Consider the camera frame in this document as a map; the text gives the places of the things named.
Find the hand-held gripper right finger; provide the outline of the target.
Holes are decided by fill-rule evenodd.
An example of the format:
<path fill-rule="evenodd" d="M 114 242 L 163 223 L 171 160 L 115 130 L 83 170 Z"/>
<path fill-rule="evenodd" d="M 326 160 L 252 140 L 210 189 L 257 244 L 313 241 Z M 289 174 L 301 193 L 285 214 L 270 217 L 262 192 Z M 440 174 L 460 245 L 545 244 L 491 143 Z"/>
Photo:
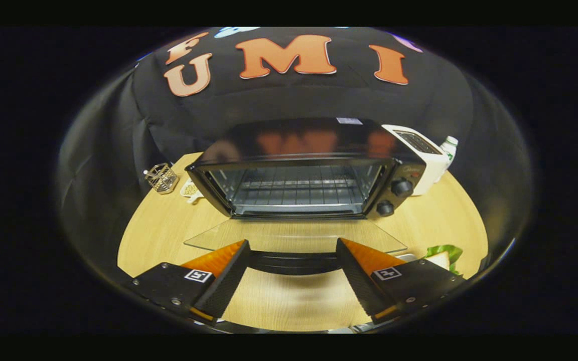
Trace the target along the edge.
<path fill-rule="evenodd" d="M 336 254 L 363 310 L 375 324 L 430 307 L 465 281 L 429 258 L 403 261 L 345 238 L 337 239 Z"/>

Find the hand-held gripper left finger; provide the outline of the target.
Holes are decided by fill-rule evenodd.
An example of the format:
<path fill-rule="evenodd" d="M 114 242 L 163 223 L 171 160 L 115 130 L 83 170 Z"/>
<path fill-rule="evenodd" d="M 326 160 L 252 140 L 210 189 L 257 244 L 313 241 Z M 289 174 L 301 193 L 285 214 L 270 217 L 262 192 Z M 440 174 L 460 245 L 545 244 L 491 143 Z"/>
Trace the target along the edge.
<path fill-rule="evenodd" d="M 160 263 L 127 286 L 175 315 L 217 322 L 247 269 L 250 252 L 249 242 L 244 239 L 183 265 Z"/>

